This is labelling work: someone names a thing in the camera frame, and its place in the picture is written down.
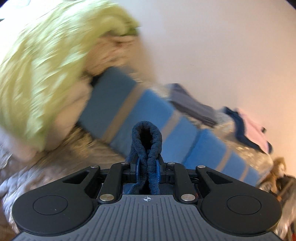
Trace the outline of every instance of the black round pad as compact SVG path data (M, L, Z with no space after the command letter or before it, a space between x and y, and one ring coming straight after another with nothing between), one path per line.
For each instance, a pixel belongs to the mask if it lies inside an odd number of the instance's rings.
M260 210L261 203L254 197L239 195L229 198L227 207L237 214L251 215Z
M41 236L64 234L91 216L93 202L83 189L75 184L58 184L34 189L15 201L12 213L20 230Z
M67 206L67 199L56 195L38 198L33 204L34 210L43 215L58 214L64 211Z
M220 184L204 198L201 211L226 233L252 236L272 231L281 217L277 199L245 183Z

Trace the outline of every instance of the teddy bear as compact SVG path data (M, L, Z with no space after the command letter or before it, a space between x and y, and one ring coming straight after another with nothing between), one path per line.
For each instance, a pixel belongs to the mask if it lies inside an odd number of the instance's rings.
M263 179L260 183L259 188L265 191L272 191L273 193L278 193L277 179L284 177L286 172L286 163L283 157L278 157L274 159L274 166L270 173Z

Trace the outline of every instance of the yellow-green fuzzy blanket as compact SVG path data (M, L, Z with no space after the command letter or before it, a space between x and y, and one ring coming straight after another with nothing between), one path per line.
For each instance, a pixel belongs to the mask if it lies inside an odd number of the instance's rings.
M63 1L26 26L0 66L0 125L43 150L96 39L135 33L137 22L103 0Z

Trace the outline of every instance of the fabric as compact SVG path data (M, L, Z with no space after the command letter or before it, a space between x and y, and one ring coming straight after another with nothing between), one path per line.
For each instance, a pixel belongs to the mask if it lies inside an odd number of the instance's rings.
M257 171L210 130L196 128L168 101L145 89L143 83L114 67L94 79L94 90L79 124L124 157L130 155L133 126L144 120L153 123L164 136L161 155L165 162L182 163L189 169L206 165L251 185L260 179Z
M90 98L89 80L80 79L69 90L63 108L54 120L46 138L45 150L57 148L77 122ZM37 148L25 144L0 127L0 145L22 162L30 161L37 153Z
M129 51L136 36L107 35L98 38L86 56L85 71L96 76L111 66L123 66L129 59Z
M170 85L169 99L177 110L187 113L205 125L213 127L217 124L215 110L192 98L180 84Z
M208 129L200 132L196 144L183 165L188 169L205 165L252 186L260 180L255 169L245 163Z
M39 14L10 39L0 66L0 125L43 150L97 38L109 31L135 34L138 23L118 5L103 0L62 1Z
M232 119L235 122L235 137L238 141L240 141L241 143L254 148L256 150L261 150L259 145L257 145L256 143L252 142L251 140L249 140L246 136L245 136L245 125L244 125L244 121L243 119L240 117L239 113L236 111L232 111L231 109L229 109L228 107L225 108L225 113L228 114L230 117L232 117ZM270 143L268 143L268 153L270 154L272 152L272 146Z
M270 153L269 144L264 135L266 129L252 121L242 109L238 109L237 112L244 121L244 135L246 138L257 144L265 153Z
M259 173L260 180L263 180L270 173L270 170L274 165L271 156L239 142L235 137L235 122L229 115L226 116L229 121L217 124L213 129L211 129L212 132L216 137L223 141L229 149L242 158L245 163L255 169Z
M162 137L159 129L149 121L137 123L132 130L132 145L127 160L131 162L135 154L138 154L139 177L138 182L133 184L129 194L143 194L145 184L147 194L158 195L158 179L156 173L156 160L161 153Z
M46 138L45 150L56 149L70 133L85 108L92 91L89 80L80 80L69 90L64 107L57 115Z
M79 118L85 130L127 157L133 126L143 120L150 121L165 134L163 159L184 161L198 134L198 129L186 117L176 114L169 102L118 68L111 67L94 79L97 84Z

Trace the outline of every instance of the circular pad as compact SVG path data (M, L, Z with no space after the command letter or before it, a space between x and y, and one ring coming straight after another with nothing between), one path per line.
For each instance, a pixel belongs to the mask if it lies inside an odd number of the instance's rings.
M253 236L275 229L281 206L273 195L260 189L228 183L212 187L201 203L201 212L221 231Z
M38 198L33 204L34 210L43 215L58 214L64 211L67 206L68 201L63 197L56 195Z
M227 206L237 214L251 215L260 210L261 203L254 197L239 195L229 198Z

